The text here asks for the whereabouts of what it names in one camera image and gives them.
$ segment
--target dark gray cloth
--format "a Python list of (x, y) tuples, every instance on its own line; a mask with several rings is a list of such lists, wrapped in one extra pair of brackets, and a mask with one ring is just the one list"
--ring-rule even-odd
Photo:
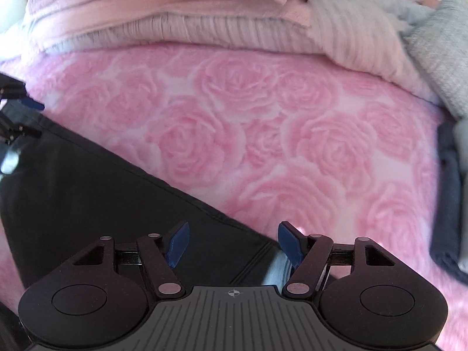
[(438, 128), (441, 174), (430, 254), (439, 267), (457, 280), (468, 284), (468, 275), (458, 267), (462, 181), (453, 141), (453, 125), (453, 122), (445, 122)]
[[(175, 273), (186, 288), (261, 285), (272, 262), (289, 277), (272, 239), (18, 102), (2, 112), (42, 131), (0, 146), (0, 214), (26, 287), (100, 236), (130, 243), (181, 220), (190, 243)], [(5, 162), (9, 154), (15, 162)]]
[(468, 273), (468, 120), (459, 121), (453, 128), (453, 139), (458, 151), (460, 174), (463, 181), (462, 234), (458, 267)]

